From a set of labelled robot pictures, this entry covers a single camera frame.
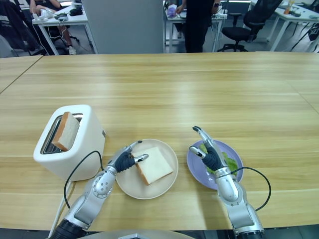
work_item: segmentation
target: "purple plate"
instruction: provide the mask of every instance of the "purple plate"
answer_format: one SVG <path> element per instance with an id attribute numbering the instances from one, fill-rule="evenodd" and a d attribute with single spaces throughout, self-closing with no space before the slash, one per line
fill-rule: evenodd
<path id="1" fill-rule="evenodd" d="M 216 144 L 220 148 L 222 152 L 227 153 L 229 158 L 236 160 L 238 168 L 243 167 L 243 161 L 241 160 L 238 153 L 229 145 L 215 140 Z M 193 146 L 199 147 L 203 143 L 203 140 L 196 142 Z M 203 161 L 193 154 L 192 152 L 188 151 L 187 154 L 187 165 L 198 182 L 202 185 L 206 186 L 207 188 L 211 188 L 217 190 L 217 184 L 215 183 L 215 176 L 207 172 L 206 166 Z M 237 172 L 237 181 L 240 182 L 243 179 L 243 170 Z"/>

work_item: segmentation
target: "bottle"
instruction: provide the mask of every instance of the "bottle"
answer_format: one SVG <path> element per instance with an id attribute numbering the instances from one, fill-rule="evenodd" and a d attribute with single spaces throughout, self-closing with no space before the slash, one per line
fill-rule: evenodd
<path id="1" fill-rule="evenodd" d="M 292 5 L 295 3 L 295 0 L 289 0 L 287 8 L 284 11 L 284 14 L 289 14 Z"/>

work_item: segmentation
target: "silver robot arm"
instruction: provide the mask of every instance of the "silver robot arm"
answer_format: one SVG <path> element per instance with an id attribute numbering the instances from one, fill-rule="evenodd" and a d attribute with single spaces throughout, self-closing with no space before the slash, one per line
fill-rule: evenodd
<path id="1" fill-rule="evenodd" d="M 208 154 L 194 146 L 189 149 L 199 156 L 207 167 L 215 171 L 218 195 L 227 208 L 235 235 L 241 239 L 265 238 L 265 231 L 257 213 L 247 201 L 246 190 L 231 174 L 219 147 L 200 127 L 194 126 L 193 130 L 202 137 Z"/>
<path id="2" fill-rule="evenodd" d="M 133 147 L 138 143 L 142 141 L 136 141 L 116 152 L 106 169 L 87 182 L 83 195 L 73 203 L 50 239 L 75 239 L 85 235 L 84 230 L 91 226 L 110 195 L 116 174 L 148 158 L 147 154 L 136 158 L 131 155 Z"/>

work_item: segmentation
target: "bread slice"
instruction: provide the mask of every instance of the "bread slice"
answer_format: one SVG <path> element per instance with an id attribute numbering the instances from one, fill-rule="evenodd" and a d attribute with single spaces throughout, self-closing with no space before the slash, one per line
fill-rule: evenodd
<path id="1" fill-rule="evenodd" d="M 158 147 L 139 151 L 134 153 L 134 155 L 136 157 L 145 153 L 148 154 L 149 157 L 146 160 L 137 163 L 136 167 L 146 185 L 150 185 L 156 180 L 173 172 L 172 167 L 167 163 Z"/>
<path id="2" fill-rule="evenodd" d="M 80 122 L 70 112 L 65 112 L 52 143 L 62 151 L 70 150 L 73 146 L 79 126 Z"/>

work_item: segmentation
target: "lettuce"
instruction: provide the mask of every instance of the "lettuce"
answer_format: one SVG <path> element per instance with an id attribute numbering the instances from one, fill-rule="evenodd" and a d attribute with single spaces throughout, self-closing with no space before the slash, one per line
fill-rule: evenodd
<path id="1" fill-rule="evenodd" d="M 202 150 L 204 153 L 208 153 L 208 152 L 207 152 L 207 149 L 206 149 L 206 147 L 205 147 L 205 145 L 204 145 L 203 143 L 199 146 L 199 149 Z M 223 153 L 223 155 L 224 155 L 224 157 L 225 157 L 226 163 L 227 163 L 227 165 L 228 165 L 230 171 L 235 171 L 236 169 L 238 169 L 238 165 L 237 165 L 236 160 L 234 160 L 234 159 L 232 159 L 232 158 L 229 158 L 228 155 L 227 155 L 227 153 L 225 153 L 225 152 L 222 152 L 222 153 Z M 207 172 L 208 172 L 208 173 L 211 173 L 211 174 L 214 174 L 214 175 L 215 175 L 215 171 L 211 170 L 211 169 L 208 168 L 207 166 L 206 166 L 206 168 L 207 168 Z"/>

